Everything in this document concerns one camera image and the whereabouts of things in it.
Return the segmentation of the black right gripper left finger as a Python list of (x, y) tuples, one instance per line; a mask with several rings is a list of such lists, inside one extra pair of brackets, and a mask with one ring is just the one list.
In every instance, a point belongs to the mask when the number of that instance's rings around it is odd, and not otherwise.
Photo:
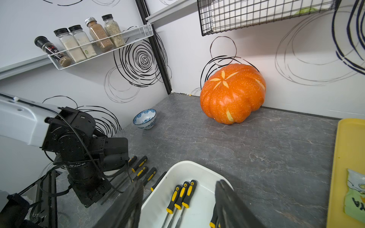
[(140, 216), (144, 186), (141, 180), (133, 182), (125, 192), (116, 199), (94, 225), (95, 228), (137, 228)]

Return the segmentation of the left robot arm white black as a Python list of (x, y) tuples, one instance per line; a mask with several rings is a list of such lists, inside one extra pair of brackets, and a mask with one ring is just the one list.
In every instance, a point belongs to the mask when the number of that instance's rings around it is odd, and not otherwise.
[(113, 188), (111, 177), (129, 162), (128, 141), (101, 133), (82, 111), (1, 94), (1, 136), (56, 154), (54, 167), (68, 171), (69, 189), (85, 207)]

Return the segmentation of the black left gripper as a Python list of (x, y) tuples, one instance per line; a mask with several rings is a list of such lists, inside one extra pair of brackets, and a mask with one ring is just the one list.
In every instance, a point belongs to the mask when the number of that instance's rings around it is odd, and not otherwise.
[(121, 138), (94, 137), (87, 149), (77, 152), (83, 157), (67, 162), (70, 186), (86, 208), (98, 202), (112, 189), (109, 178), (122, 174), (129, 161), (128, 140)]

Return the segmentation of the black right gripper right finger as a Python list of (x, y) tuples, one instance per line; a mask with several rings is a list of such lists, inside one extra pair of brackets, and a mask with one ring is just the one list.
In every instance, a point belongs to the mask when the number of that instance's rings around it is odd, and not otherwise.
[(215, 186), (215, 212), (221, 228), (264, 228), (263, 223), (225, 181)]

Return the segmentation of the white storage box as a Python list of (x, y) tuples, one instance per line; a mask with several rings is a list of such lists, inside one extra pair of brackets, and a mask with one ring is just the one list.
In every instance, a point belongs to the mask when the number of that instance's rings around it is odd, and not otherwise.
[(175, 164), (144, 202), (140, 228), (221, 228), (215, 185), (225, 178), (192, 161)]

